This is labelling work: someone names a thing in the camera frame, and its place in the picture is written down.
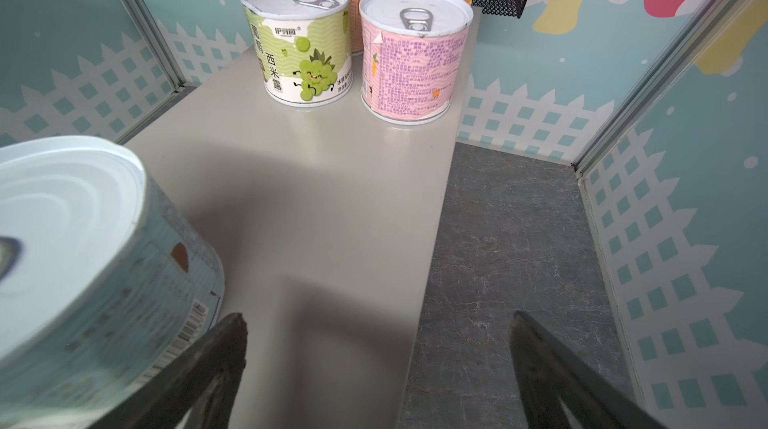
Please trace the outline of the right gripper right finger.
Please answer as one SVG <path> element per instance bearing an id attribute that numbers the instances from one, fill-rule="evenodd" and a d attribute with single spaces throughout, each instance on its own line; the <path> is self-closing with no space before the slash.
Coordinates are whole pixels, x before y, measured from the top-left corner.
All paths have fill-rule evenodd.
<path id="1" fill-rule="evenodd" d="M 656 419 L 614 388 L 524 311 L 510 324 L 509 347 L 530 428 L 660 428 Z"/>

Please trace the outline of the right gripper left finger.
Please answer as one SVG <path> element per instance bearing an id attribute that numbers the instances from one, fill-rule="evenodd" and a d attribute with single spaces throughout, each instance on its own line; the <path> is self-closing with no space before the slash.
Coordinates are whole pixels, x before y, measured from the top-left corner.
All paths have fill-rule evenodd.
<path id="1" fill-rule="evenodd" d="M 226 428 L 246 366 L 240 313 L 210 331 L 93 428 Z"/>

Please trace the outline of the green label can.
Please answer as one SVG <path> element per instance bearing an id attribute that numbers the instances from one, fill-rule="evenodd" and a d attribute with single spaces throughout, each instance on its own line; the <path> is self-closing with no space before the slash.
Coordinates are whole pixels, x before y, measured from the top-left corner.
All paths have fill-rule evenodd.
<path id="1" fill-rule="evenodd" d="M 351 89 L 350 0 L 240 0 L 267 93 L 293 107 L 341 99 Z"/>

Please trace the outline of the pink front can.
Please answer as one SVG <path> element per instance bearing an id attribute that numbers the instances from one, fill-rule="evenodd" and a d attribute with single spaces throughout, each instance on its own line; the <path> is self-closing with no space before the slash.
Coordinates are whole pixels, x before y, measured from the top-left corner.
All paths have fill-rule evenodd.
<path id="1" fill-rule="evenodd" d="M 463 0 L 361 0 L 361 98 L 376 117 L 421 125 L 450 106 L 473 11 Z"/>

